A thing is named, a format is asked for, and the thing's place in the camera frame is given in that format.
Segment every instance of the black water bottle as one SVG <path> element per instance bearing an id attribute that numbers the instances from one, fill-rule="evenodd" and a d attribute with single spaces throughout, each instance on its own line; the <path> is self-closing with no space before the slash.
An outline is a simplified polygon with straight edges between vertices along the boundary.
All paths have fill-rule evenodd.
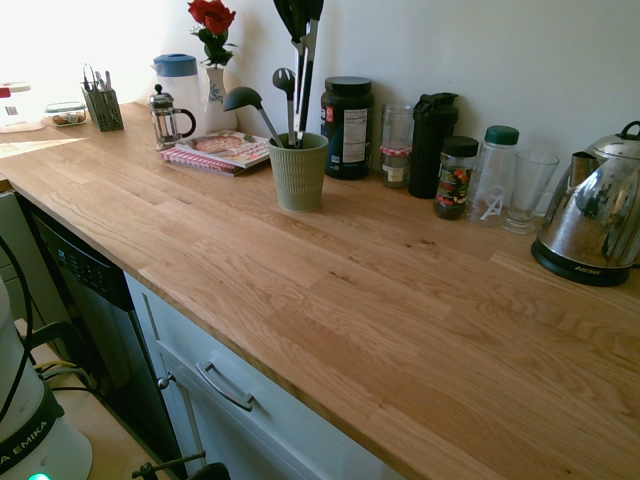
<path id="1" fill-rule="evenodd" d="M 418 198 L 435 198 L 440 179 L 440 152 L 444 139 L 453 135 L 458 121 L 455 93 L 422 95 L 413 109 L 413 152 L 409 193 Z"/>

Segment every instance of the dishwasher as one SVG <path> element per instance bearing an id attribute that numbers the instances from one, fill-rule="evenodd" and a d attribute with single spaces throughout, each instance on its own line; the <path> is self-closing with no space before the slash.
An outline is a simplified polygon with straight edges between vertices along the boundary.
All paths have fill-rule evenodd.
<path id="1" fill-rule="evenodd" d="M 24 198 L 20 204 L 71 321 L 89 346 L 104 402 L 159 459 L 179 458 L 122 270 Z"/>

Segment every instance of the white cabinet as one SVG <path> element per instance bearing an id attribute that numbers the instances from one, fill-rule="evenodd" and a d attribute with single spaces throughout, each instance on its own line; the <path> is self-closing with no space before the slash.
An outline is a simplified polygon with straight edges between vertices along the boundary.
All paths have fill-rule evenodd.
<path id="1" fill-rule="evenodd" d="M 127 275 L 184 456 L 232 480 L 398 480 L 391 468 Z M 193 461 L 193 474 L 204 463 Z"/>

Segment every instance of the utensil holder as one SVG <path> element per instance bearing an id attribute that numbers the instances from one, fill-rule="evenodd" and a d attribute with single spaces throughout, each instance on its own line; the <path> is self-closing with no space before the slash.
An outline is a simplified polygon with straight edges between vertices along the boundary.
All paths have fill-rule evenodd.
<path id="1" fill-rule="evenodd" d="M 114 90 L 88 92 L 82 87 L 82 93 L 89 108 L 91 120 L 98 125 L 101 132 L 124 129 L 118 98 Z"/>
<path id="2" fill-rule="evenodd" d="M 286 144 L 288 135 L 280 135 Z M 305 133 L 302 148 L 280 148 L 269 142 L 271 169 L 278 203 L 285 210 L 309 212 L 320 207 L 324 166 L 329 141 L 326 137 Z"/>

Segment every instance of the white appliance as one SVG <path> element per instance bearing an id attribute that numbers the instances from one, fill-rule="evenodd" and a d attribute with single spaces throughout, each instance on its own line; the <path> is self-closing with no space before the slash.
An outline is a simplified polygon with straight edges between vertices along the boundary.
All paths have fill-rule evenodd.
<path id="1" fill-rule="evenodd" d="M 0 408 L 16 378 L 23 347 L 11 318 L 9 294 L 0 282 Z M 0 480 L 85 480 L 91 444 L 62 416 L 53 394 L 29 362 L 4 419 L 0 421 Z"/>

